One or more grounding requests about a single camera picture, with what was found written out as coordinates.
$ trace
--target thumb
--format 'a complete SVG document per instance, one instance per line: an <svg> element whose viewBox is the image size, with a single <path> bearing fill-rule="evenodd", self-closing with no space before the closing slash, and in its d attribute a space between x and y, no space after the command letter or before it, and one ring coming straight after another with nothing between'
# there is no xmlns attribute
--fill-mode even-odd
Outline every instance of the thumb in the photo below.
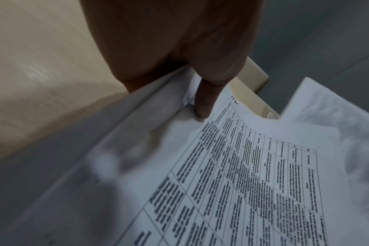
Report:
<svg viewBox="0 0 369 246"><path fill-rule="evenodd" d="M195 111L201 118L208 118L213 110L219 94L231 79L220 82L209 82L205 79L201 80L197 93L195 94Z"/></svg>

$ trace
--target paper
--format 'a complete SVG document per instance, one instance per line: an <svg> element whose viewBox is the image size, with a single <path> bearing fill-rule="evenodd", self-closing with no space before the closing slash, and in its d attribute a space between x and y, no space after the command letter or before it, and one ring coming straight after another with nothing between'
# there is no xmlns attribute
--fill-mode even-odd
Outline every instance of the paper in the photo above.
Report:
<svg viewBox="0 0 369 246"><path fill-rule="evenodd" d="M351 197L369 220L369 113L305 78L281 120L339 129Z"/></svg>
<svg viewBox="0 0 369 246"><path fill-rule="evenodd" d="M120 156L113 131L0 245L362 242L338 131L261 119L237 105L225 88L209 119L189 106Z"/></svg>

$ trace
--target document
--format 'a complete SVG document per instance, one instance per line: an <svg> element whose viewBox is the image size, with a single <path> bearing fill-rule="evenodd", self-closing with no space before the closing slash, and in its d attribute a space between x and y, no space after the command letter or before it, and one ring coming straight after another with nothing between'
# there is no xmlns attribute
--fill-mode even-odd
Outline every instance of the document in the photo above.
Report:
<svg viewBox="0 0 369 246"><path fill-rule="evenodd" d="M204 121L190 102L125 152L116 149L118 132L82 157L0 245L369 242L355 236L369 228L351 203L335 128L254 116L226 87Z"/></svg>

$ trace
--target hand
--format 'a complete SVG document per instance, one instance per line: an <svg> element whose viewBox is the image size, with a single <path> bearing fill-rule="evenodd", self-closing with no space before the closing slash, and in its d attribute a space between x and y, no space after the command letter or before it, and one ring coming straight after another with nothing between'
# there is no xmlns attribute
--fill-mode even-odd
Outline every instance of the hand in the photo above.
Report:
<svg viewBox="0 0 369 246"><path fill-rule="evenodd" d="M80 0L113 75L132 92L190 64L202 77L195 110L209 117L244 66L263 0Z"/></svg>

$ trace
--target gray floor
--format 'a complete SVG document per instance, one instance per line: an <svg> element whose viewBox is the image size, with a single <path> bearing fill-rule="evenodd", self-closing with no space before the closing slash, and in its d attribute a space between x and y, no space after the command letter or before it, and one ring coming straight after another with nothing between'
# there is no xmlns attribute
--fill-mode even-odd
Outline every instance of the gray floor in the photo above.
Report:
<svg viewBox="0 0 369 246"><path fill-rule="evenodd" d="M279 113L305 77L369 112L369 0L268 0L250 57Z"/></svg>

